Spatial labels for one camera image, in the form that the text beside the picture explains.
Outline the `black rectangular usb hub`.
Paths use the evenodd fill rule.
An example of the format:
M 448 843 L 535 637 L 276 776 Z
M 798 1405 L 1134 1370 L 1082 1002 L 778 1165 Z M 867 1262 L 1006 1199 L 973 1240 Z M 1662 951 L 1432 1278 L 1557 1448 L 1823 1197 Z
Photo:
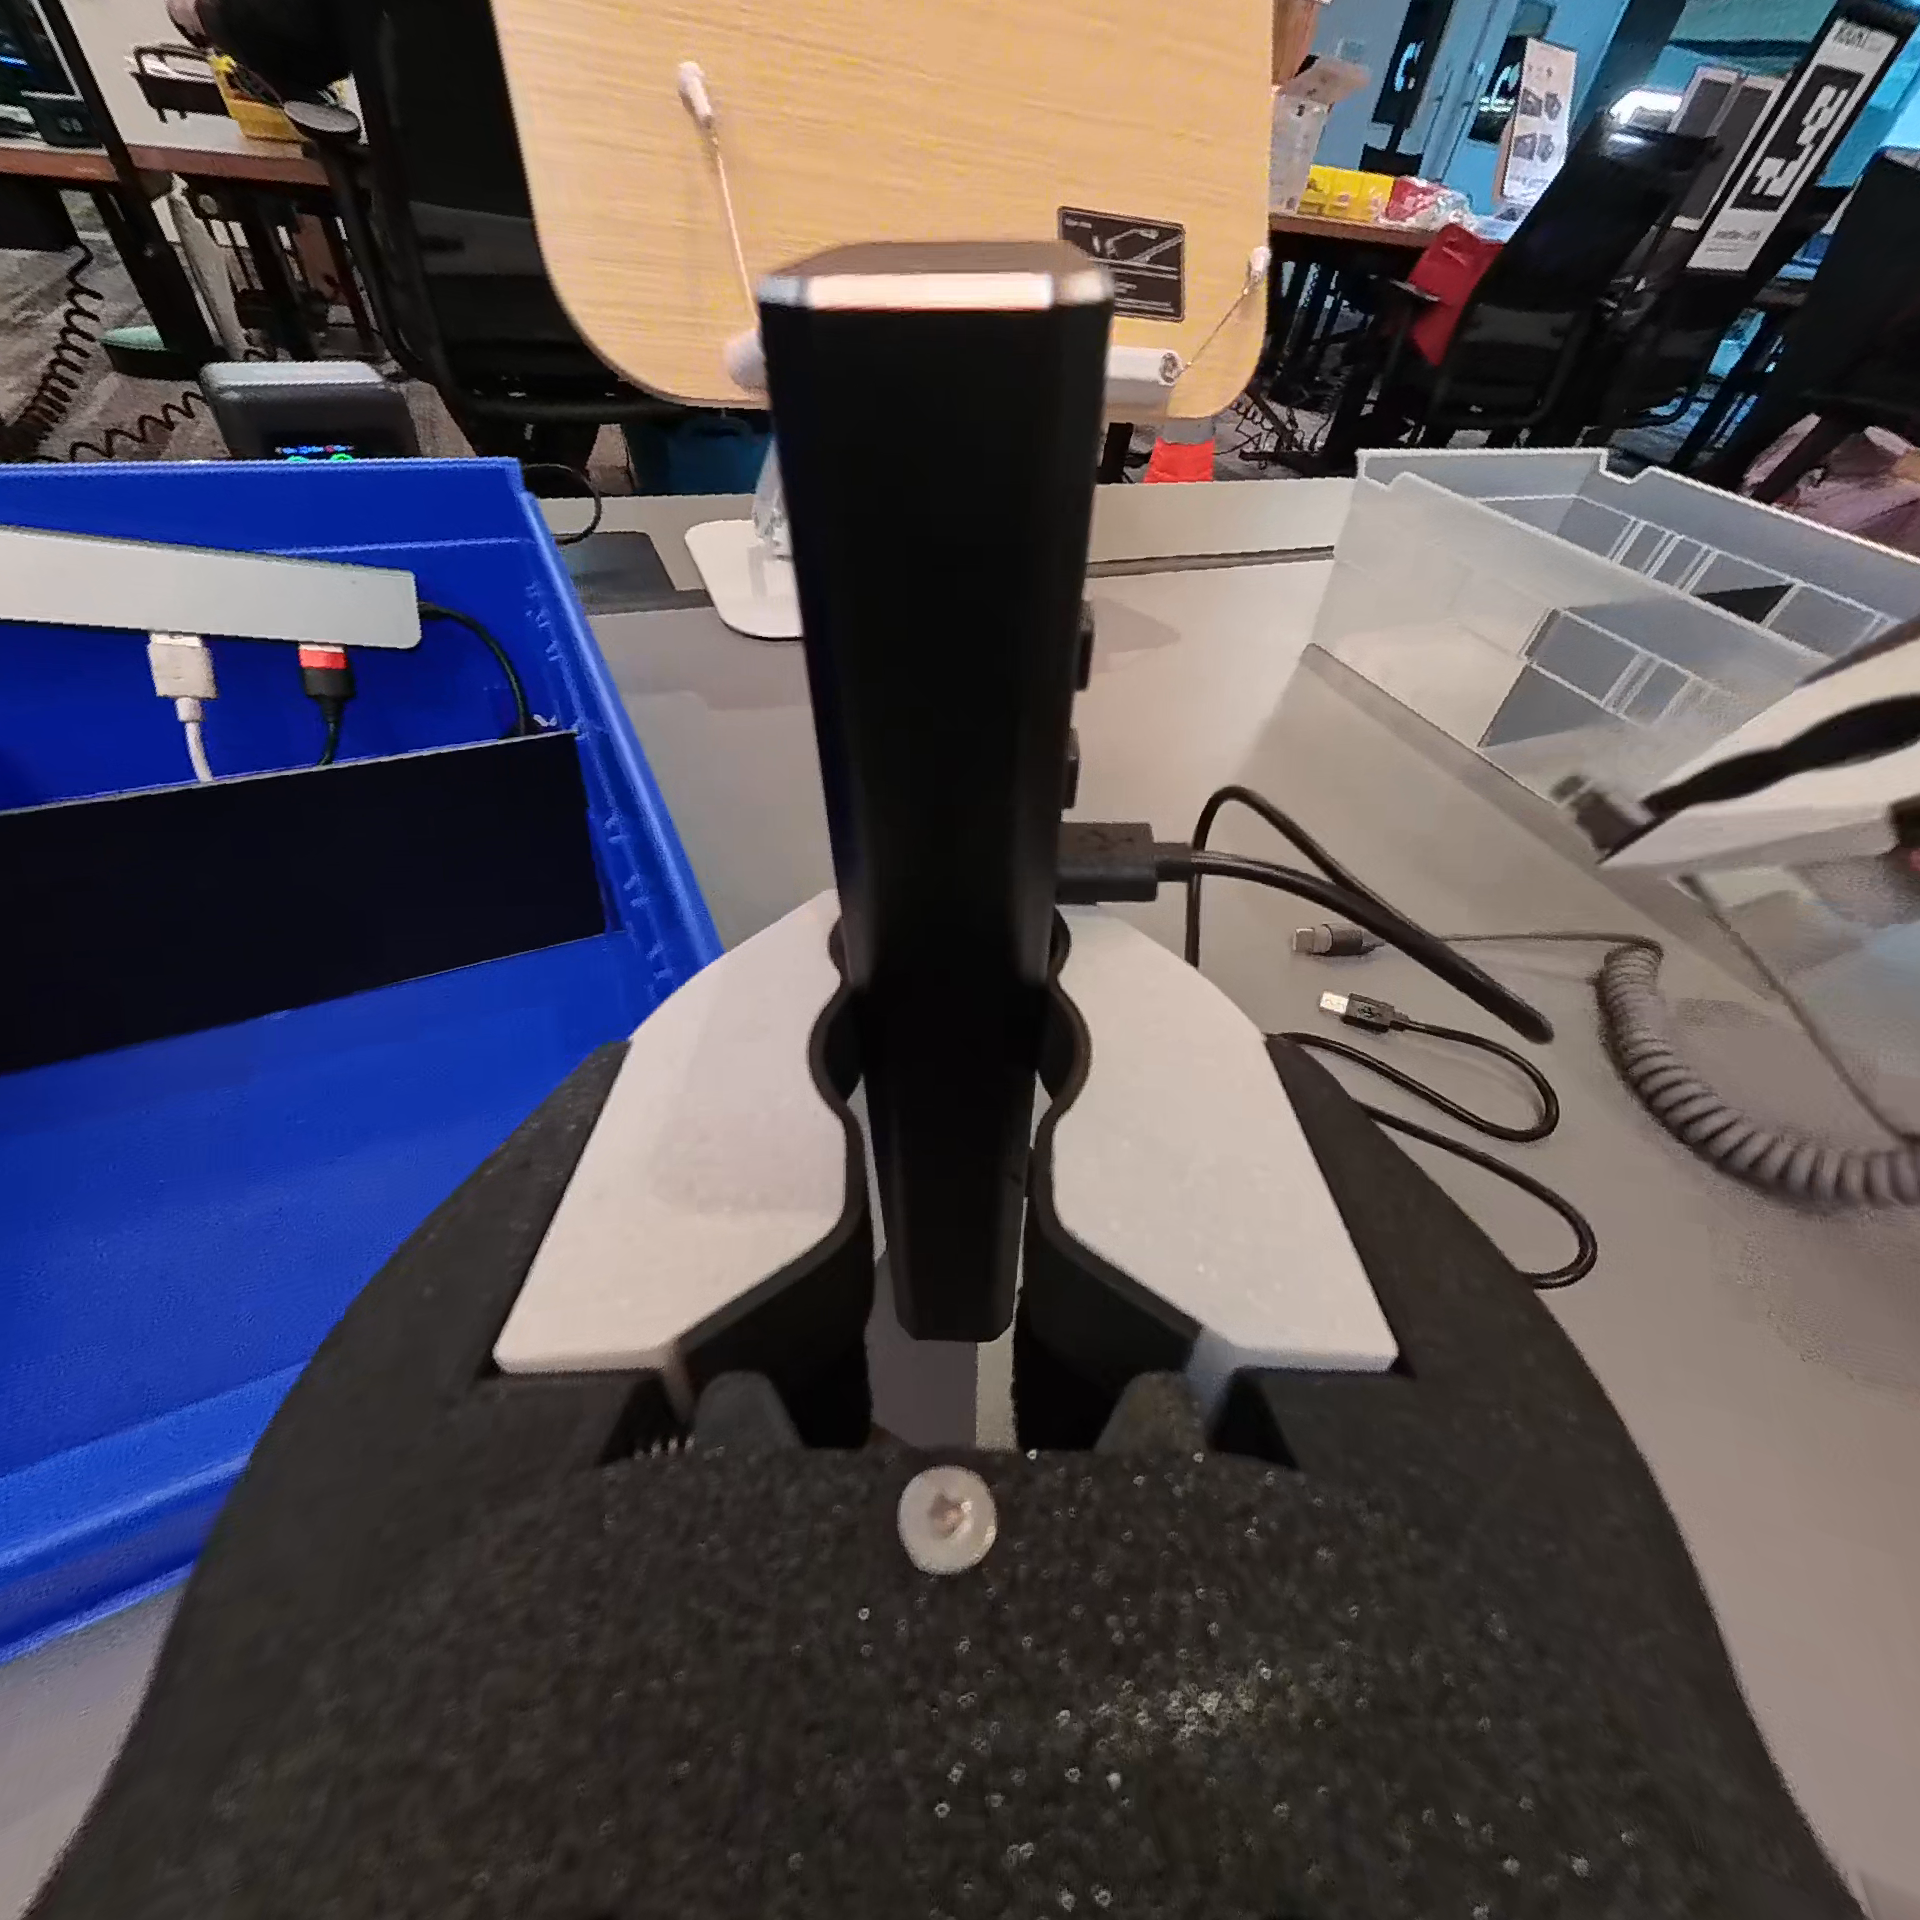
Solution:
M 758 285 L 856 1082 L 903 1331 L 1015 1317 L 1114 280 L 1058 239 Z

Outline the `white cardboard box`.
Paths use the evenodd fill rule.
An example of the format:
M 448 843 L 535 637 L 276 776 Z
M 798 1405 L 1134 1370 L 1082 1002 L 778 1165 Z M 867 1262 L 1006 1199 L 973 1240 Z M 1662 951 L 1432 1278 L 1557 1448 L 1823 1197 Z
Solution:
M 1314 154 L 1327 129 L 1332 110 L 1346 103 L 1370 80 L 1365 63 L 1349 58 L 1309 58 L 1299 74 L 1276 90 L 1269 149 L 1269 213 L 1303 209 Z

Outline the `white usb cable blue tape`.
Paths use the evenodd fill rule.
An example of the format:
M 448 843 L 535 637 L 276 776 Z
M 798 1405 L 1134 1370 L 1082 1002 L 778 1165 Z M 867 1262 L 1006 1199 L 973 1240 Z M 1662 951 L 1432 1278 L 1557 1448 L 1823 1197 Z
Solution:
M 207 706 L 220 696 L 207 645 L 194 632 L 157 630 L 146 641 L 154 693 L 172 706 L 196 783 L 215 783 L 206 743 Z

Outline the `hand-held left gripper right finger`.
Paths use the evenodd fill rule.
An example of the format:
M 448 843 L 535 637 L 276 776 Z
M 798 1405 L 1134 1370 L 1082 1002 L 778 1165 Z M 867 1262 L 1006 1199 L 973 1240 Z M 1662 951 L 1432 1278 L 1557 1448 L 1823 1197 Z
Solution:
M 1387 1374 L 1399 1341 L 1256 1022 L 1126 919 L 1062 928 L 1088 1031 L 1048 1145 L 1071 1245 L 1172 1312 L 1186 1374 Z

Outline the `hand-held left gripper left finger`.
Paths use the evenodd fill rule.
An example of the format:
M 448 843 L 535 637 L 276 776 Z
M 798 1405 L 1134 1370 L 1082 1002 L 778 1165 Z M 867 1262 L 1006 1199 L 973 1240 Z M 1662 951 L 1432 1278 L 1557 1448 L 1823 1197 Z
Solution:
M 692 1374 L 752 1291 L 847 1208 L 847 1119 L 808 1042 L 844 978 L 826 888 L 631 1032 L 496 1335 L 501 1374 Z

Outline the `long wooden table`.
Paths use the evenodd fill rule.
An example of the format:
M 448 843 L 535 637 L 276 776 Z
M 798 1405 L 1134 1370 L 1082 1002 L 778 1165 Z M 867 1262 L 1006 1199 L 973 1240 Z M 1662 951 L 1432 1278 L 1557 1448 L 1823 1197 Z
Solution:
M 1435 237 L 1435 229 L 1327 219 L 1299 209 L 1269 209 L 1266 229 L 1276 256 L 1296 256 L 1303 248 L 1384 248 L 1419 253 Z

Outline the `clear plastic bin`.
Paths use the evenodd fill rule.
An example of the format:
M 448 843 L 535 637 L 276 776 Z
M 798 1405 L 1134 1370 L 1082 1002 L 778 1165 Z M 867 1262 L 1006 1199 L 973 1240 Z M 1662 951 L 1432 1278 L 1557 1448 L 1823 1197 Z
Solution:
M 1766 625 L 1700 590 L 1797 582 Z M 1367 450 L 1314 645 L 1525 789 L 1624 897 L 1704 919 L 1915 1145 L 1915 843 L 1804 869 L 1605 870 L 1552 805 L 1650 781 L 1917 613 L 1904 551 L 1599 450 Z

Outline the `teal plastic container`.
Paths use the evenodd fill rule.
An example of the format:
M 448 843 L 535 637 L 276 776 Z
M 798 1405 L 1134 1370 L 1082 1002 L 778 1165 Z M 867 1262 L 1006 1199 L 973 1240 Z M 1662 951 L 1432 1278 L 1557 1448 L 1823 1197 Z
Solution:
M 638 496 L 752 494 L 773 440 L 760 411 L 688 408 L 620 431 Z

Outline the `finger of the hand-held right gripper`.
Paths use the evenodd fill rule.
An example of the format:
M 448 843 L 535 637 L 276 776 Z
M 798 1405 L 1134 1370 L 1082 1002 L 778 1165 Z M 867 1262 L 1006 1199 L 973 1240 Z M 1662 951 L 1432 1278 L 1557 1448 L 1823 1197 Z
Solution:
M 1642 800 L 1702 762 L 1759 754 L 1762 768 L 1799 773 L 1917 744 L 1917 625 L 1902 621 L 1822 665 L 1733 734 L 1650 781 L 1567 775 L 1552 783 L 1562 809 L 1592 845 L 1621 845 L 1644 819 Z
M 1915 743 L 1799 773 L 1759 762 L 1759 754 L 1702 762 L 1648 791 L 1644 819 L 1597 863 L 1686 877 L 1884 856 L 1915 840 Z

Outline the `brown wooden table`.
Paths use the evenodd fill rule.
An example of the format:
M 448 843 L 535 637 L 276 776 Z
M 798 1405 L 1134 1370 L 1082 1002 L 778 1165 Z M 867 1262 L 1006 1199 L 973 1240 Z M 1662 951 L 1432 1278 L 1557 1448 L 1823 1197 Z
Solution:
M 274 143 L 259 151 L 135 143 L 128 149 L 128 166 L 141 176 L 178 176 L 187 181 L 228 181 L 270 187 L 327 185 L 327 174 L 317 159 Z M 3 139 L 3 174 L 61 181 L 67 185 L 108 185 L 122 177 L 108 151 L 51 149 L 27 139 Z

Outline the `grey usb hub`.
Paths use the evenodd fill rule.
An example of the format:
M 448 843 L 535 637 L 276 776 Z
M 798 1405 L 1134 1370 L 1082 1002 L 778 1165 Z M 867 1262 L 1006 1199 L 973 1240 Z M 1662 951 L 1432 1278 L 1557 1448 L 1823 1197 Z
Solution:
M 406 568 L 19 526 L 3 529 L 3 618 L 376 650 L 420 641 L 415 578 Z

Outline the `blue plastic bin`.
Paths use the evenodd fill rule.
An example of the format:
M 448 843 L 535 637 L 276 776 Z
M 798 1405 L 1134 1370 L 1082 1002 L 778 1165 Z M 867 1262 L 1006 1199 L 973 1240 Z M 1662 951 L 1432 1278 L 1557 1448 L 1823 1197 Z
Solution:
M 351 1298 L 598 1047 L 717 953 L 509 464 L 5 469 L 5 526 L 406 568 L 415 649 L 341 645 L 336 762 L 575 734 L 605 933 L 5 1072 L 5 1658 L 164 1593 Z M 196 783 L 146 632 L 5 621 L 5 814 Z M 207 637 L 216 781 L 317 768 L 294 650 Z

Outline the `red storage bin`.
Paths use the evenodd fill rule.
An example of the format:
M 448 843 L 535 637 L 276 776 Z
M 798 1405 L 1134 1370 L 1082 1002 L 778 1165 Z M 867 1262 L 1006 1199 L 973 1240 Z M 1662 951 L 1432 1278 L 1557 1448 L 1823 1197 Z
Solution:
M 1503 239 L 1470 223 L 1447 223 L 1405 273 L 1414 289 L 1416 322 L 1432 337 L 1447 337 L 1478 280 L 1503 250 Z

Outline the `wooden book stand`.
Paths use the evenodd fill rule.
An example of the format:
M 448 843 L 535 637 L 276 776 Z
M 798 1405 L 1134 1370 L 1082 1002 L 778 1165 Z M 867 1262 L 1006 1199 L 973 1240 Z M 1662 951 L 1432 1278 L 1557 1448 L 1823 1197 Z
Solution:
M 1208 418 L 1263 337 L 1266 3 L 493 3 L 546 275 L 604 360 L 765 402 L 750 293 L 850 245 L 1074 242 L 1107 418 Z

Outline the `black framed marker sign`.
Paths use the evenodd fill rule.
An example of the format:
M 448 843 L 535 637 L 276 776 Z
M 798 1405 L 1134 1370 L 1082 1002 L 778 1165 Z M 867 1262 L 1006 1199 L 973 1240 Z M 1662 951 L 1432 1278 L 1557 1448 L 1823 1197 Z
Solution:
M 1915 9 L 1836 2 L 1700 219 L 1685 271 L 1744 275 L 1915 32 Z

